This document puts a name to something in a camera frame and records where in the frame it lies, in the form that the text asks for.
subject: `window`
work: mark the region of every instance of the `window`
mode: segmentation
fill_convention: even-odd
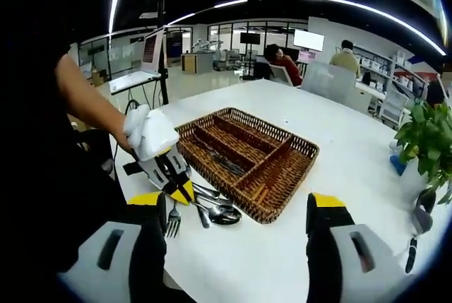
[[[256,54],[263,55],[263,43],[266,36],[266,22],[249,22],[248,33],[258,33],[261,36],[261,43],[259,45],[254,44],[251,46],[251,50]]]
[[[287,37],[287,23],[267,22],[267,40],[266,46],[276,44],[279,47],[285,47]]]
[[[240,42],[240,33],[246,32],[246,23],[234,23],[232,28],[231,49],[238,51],[240,54],[244,54],[246,45]]]
[[[182,30],[182,53],[191,52],[191,28],[181,28]]]
[[[218,40],[218,28],[219,25],[209,26],[207,40]]]
[[[222,41],[221,50],[229,50],[231,48],[231,32],[232,24],[220,25],[218,40]]]

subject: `handle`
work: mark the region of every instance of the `handle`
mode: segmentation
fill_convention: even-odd
[[[195,205],[199,204],[195,198],[195,201],[193,202]],[[212,222],[210,221],[208,211],[205,208],[202,208],[202,206],[197,206],[196,209],[198,210],[199,218],[201,219],[201,224],[204,229],[208,229]]]
[[[232,202],[229,201],[228,199],[223,199],[223,198],[211,198],[209,196],[204,196],[203,194],[198,194],[197,195],[198,198],[203,199],[206,202],[218,205],[218,206],[232,206]]]
[[[193,183],[193,188],[198,194],[202,194],[204,196],[217,199],[220,196],[220,192],[218,190],[209,189],[197,183]]]

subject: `computer monitor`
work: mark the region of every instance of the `computer monitor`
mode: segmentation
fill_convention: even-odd
[[[143,58],[141,59],[142,71],[157,73],[162,40],[163,30],[155,31],[144,39]]]
[[[259,45],[261,43],[261,35],[258,33],[240,33],[240,42],[242,44],[255,44]]]
[[[295,30],[294,46],[306,47],[316,51],[323,51],[323,40],[325,36],[303,30]]]

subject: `white table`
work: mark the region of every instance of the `white table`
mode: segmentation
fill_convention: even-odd
[[[181,229],[177,238],[167,240],[165,270],[198,303],[304,302],[309,289],[305,222],[310,191],[344,201],[354,221],[367,224],[394,254],[407,248],[410,214],[400,201],[398,175],[388,161],[395,131],[338,103],[265,80],[161,109],[178,126],[224,107],[236,107],[304,137],[316,143],[320,153],[286,209],[269,225],[244,215],[237,225],[205,230],[193,206],[178,206]],[[121,166],[131,161],[119,149],[117,174],[126,199],[151,191],[144,174],[125,175]],[[195,172],[192,179],[206,185]],[[419,238],[414,271],[428,262],[451,214],[452,206],[434,209],[432,230]]]

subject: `ceiling light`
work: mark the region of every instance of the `ceiling light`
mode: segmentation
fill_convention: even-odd
[[[110,9],[110,18],[108,20],[108,33],[113,32],[114,15],[118,6],[118,0],[112,0],[112,6]]]
[[[426,35],[424,35],[422,32],[420,32],[418,29],[412,27],[410,24],[404,22],[403,20],[396,18],[386,12],[377,10],[376,8],[371,8],[370,6],[366,6],[363,4],[359,4],[359,3],[354,3],[352,1],[346,1],[346,0],[319,0],[319,1],[333,1],[336,3],[341,3],[341,4],[346,4],[346,5],[350,5],[350,6],[355,6],[357,8],[363,8],[364,10],[368,10],[371,11],[373,13],[376,13],[380,16],[386,17],[388,19],[391,19],[393,22],[396,22],[402,26],[404,26],[405,28],[407,28],[409,31],[413,32],[414,34],[416,34],[417,36],[421,37],[425,42],[429,43],[437,52],[439,52],[442,56],[446,56],[445,51],[439,47],[439,45],[437,43],[435,43],[433,40],[431,40],[430,38],[428,38]]]
[[[195,15],[194,13],[190,13],[189,15],[186,15],[186,16],[184,16],[184,17],[181,17],[181,18],[178,18],[178,19],[176,19],[176,20],[173,20],[172,22],[169,22],[168,25],[173,25],[173,24],[175,24],[175,23],[177,23],[177,22],[180,22],[181,20],[184,20],[184,19],[186,19],[186,18],[188,18],[188,17],[192,17],[192,16],[194,16],[194,15]]]
[[[215,5],[214,8],[222,8],[223,6],[229,6],[229,5],[234,5],[234,4],[245,3],[247,1],[248,0],[228,1],[227,3],[222,3],[222,4]]]

